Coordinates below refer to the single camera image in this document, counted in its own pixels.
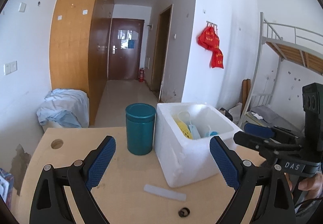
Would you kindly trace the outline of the person's right hand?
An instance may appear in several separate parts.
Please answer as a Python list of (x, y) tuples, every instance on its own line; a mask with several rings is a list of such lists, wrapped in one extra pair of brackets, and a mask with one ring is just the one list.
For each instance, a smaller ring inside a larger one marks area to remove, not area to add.
[(322, 194), (322, 173), (318, 172), (311, 178), (306, 178), (298, 184), (298, 189), (301, 191), (307, 191), (305, 200), (317, 199)]

